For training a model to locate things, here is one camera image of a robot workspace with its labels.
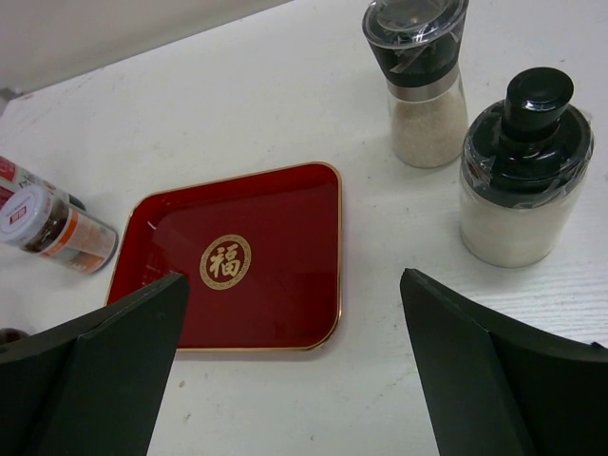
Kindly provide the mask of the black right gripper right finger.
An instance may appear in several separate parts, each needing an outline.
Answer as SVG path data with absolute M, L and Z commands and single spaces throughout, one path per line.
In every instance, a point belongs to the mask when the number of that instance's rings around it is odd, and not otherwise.
M 400 293 L 440 454 L 606 454 L 605 347 L 536 329 L 415 269 Z

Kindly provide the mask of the small white-lid spice jar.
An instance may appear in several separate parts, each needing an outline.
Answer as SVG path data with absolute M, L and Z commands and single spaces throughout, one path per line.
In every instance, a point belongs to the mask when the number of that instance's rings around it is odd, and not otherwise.
M 93 274 L 113 257 L 118 234 L 107 224 L 51 193 L 30 185 L 1 208 L 1 242 Z

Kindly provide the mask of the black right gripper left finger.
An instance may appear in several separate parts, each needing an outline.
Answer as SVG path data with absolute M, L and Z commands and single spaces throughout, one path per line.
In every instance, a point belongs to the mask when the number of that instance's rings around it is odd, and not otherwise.
M 189 298 L 167 275 L 1 347 L 4 455 L 144 455 Z

